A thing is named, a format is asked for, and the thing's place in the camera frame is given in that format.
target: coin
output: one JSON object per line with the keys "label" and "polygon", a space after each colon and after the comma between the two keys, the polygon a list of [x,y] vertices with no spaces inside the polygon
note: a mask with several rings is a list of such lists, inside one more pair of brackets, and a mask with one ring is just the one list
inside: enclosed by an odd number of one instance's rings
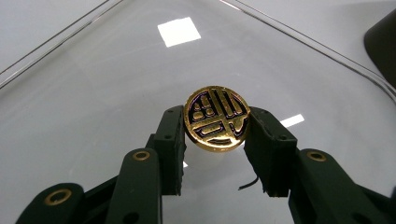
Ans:
{"label": "coin", "polygon": [[187,136],[208,151],[230,151],[244,142],[249,113],[238,93],[220,86],[201,88],[184,106]]}

